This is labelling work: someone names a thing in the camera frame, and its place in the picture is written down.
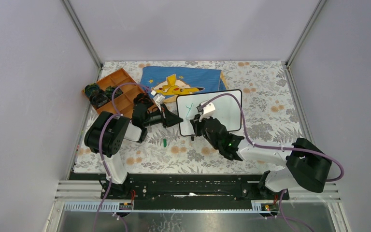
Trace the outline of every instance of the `white wall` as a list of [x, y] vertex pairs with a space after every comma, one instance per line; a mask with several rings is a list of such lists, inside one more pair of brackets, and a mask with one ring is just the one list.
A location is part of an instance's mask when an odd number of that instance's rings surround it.
[[344, 165], [352, 231], [371, 231], [371, 1], [329, 1], [292, 71], [315, 142]]
[[286, 60], [318, 0], [71, 0], [102, 61]]
[[0, 0], [0, 232], [42, 230], [96, 71], [59, 0]]

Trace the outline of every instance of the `table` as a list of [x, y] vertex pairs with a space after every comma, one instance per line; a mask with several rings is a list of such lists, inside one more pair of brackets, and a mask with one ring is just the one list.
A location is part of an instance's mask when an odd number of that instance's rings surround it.
[[[287, 143], [302, 137], [300, 119], [281, 61], [110, 61], [104, 63], [101, 78], [124, 68], [139, 83], [142, 68], [149, 65], [221, 69], [228, 89], [238, 88], [243, 92], [243, 110], [251, 139]], [[175, 103], [169, 103], [167, 107], [177, 113]], [[97, 116], [91, 108], [82, 133], [90, 128]], [[243, 129], [233, 133], [243, 135]], [[76, 152], [73, 171], [104, 173], [99, 154], [90, 152], [83, 138]], [[167, 147], [163, 147], [163, 139], [167, 140]], [[204, 138], [197, 137], [192, 142], [190, 137], [182, 137], [178, 125], [166, 129], [161, 125], [151, 126], [142, 144], [125, 140], [120, 154], [129, 173], [262, 174], [281, 169], [260, 160], [229, 161]]]

